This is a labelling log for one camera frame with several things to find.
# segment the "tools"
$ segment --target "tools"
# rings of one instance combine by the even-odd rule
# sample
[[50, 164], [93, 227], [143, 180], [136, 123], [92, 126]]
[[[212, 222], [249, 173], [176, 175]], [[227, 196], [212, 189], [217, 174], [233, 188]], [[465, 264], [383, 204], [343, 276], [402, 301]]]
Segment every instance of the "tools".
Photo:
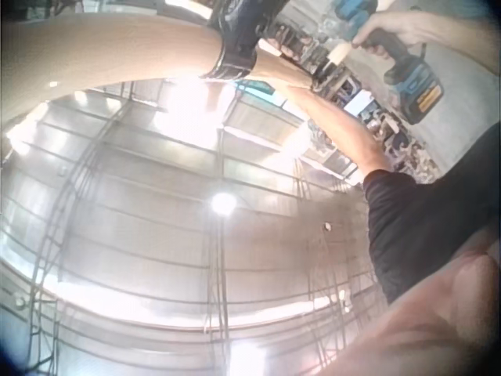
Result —
[[[351, 41], [360, 27], [377, 9], [377, 0], [336, 0], [327, 12], [322, 32], [331, 38]], [[366, 46], [382, 45], [395, 65], [384, 74], [390, 86], [390, 104], [411, 125], [419, 123], [438, 103], [444, 89], [423, 57], [409, 53], [394, 34], [376, 29], [366, 40]], [[315, 73], [317, 86], [325, 85], [332, 69], [324, 65]]]

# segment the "hand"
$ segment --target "hand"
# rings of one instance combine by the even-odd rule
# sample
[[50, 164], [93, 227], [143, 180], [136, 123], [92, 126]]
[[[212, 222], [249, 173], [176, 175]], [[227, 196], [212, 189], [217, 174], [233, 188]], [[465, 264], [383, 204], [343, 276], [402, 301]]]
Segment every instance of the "hand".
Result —
[[[354, 47], [361, 45], [375, 29], [383, 29], [397, 37], [408, 47], [424, 41], [420, 34], [420, 25], [427, 21], [427, 13], [423, 12], [379, 12], [374, 13], [369, 20], [360, 28], [353, 38]], [[374, 53], [383, 58], [388, 58], [386, 50], [378, 45], [367, 47], [369, 53]]]

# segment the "curved wooden beam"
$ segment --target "curved wooden beam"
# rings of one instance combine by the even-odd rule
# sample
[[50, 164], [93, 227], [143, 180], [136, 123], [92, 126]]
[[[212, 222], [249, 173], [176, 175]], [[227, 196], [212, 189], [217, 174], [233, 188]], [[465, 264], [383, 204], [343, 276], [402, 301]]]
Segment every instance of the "curved wooden beam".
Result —
[[[2, 123], [45, 100], [121, 81], [201, 76], [218, 59], [216, 31], [161, 16], [87, 13], [2, 28]], [[309, 87], [264, 51], [250, 79]]]

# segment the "black sleeve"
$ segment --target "black sleeve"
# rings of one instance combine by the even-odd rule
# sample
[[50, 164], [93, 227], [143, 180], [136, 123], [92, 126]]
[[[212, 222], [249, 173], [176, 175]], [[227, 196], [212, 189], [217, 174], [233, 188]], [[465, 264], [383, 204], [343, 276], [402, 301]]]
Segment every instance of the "black sleeve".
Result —
[[377, 170], [364, 190], [370, 257], [393, 302], [442, 268], [476, 231], [499, 223], [499, 123], [433, 184]]

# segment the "ceiling light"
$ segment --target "ceiling light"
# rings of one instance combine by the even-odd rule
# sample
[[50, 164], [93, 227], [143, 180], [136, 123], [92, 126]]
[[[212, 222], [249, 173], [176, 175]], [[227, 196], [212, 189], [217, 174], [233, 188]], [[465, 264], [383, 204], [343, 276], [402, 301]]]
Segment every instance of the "ceiling light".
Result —
[[232, 346], [229, 376], [262, 376], [265, 373], [265, 352], [250, 344]]
[[212, 210], [219, 215], [228, 216], [236, 207], [236, 198], [229, 193], [218, 193], [212, 197]]

